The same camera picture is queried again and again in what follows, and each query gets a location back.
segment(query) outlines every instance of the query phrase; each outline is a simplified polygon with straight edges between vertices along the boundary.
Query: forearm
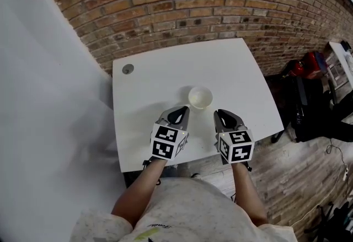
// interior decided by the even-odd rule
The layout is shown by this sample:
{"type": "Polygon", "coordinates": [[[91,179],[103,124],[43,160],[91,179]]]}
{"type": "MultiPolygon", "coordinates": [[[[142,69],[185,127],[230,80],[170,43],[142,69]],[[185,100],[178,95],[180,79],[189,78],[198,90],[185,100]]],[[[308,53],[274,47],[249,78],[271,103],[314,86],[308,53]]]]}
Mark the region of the forearm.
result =
{"type": "Polygon", "coordinates": [[[232,164],[236,184],[237,205],[241,207],[256,226],[268,223],[267,214],[255,189],[248,169],[242,163],[232,164]]]}
{"type": "Polygon", "coordinates": [[[135,227],[145,211],[166,160],[154,160],[116,201],[111,214],[125,218],[135,227]]]}

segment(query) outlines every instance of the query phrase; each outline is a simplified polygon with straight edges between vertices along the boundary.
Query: white desk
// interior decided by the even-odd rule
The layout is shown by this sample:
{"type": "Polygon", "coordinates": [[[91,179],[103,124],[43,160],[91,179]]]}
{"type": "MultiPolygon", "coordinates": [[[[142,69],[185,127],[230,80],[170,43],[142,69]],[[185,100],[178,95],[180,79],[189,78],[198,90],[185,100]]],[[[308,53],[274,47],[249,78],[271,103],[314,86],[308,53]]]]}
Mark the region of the white desk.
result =
{"type": "Polygon", "coordinates": [[[332,50],[334,51],[334,53],[336,54],[338,60],[340,61],[341,66],[342,66],[342,68],[348,78],[348,81],[349,81],[351,87],[353,88],[353,75],[352,75],[351,71],[349,70],[349,67],[348,67],[348,64],[347,64],[347,61],[345,58],[346,51],[344,51],[344,49],[340,43],[330,42],[329,44],[330,44],[332,50]]]}
{"type": "Polygon", "coordinates": [[[243,39],[215,40],[154,50],[113,62],[114,119],[122,172],[141,170],[151,157],[149,137],[161,113],[188,103],[195,85],[208,87],[213,103],[190,113],[190,136],[184,150],[168,165],[217,154],[213,112],[240,116],[256,141],[283,130],[283,125],[253,55],[243,39]],[[123,74],[126,64],[131,74],[123,74]]]}

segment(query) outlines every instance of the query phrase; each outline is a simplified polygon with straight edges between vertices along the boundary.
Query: round container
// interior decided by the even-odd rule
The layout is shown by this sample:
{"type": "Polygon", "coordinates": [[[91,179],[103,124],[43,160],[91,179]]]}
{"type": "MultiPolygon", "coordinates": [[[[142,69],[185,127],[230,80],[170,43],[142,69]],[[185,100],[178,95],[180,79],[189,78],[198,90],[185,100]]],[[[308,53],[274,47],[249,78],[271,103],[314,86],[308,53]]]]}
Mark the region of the round container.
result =
{"type": "Polygon", "coordinates": [[[191,106],[204,110],[209,105],[211,105],[213,101],[212,92],[203,86],[193,87],[189,92],[189,103],[191,106]]]}

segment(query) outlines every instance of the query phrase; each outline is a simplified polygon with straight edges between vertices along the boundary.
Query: shirt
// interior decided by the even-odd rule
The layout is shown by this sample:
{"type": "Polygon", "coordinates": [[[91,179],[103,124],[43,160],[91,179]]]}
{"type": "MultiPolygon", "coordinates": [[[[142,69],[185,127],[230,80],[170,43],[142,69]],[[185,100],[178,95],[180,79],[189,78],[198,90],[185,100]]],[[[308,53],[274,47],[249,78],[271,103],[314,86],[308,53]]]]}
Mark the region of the shirt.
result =
{"type": "Polygon", "coordinates": [[[111,214],[82,213],[70,242],[295,242],[291,227],[256,227],[213,185],[198,179],[161,179],[135,228],[111,214]]]}

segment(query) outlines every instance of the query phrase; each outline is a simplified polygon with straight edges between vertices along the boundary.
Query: person's left arm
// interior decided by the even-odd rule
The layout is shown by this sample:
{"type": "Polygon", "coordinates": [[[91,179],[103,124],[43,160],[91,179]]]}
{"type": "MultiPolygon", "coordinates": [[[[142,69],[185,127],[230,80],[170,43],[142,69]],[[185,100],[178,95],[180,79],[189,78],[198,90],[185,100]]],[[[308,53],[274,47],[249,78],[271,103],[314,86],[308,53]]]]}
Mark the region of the person's left arm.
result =
{"type": "Polygon", "coordinates": [[[153,160],[116,201],[111,214],[126,219],[134,228],[145,211],[167,161],[153,160]]]}

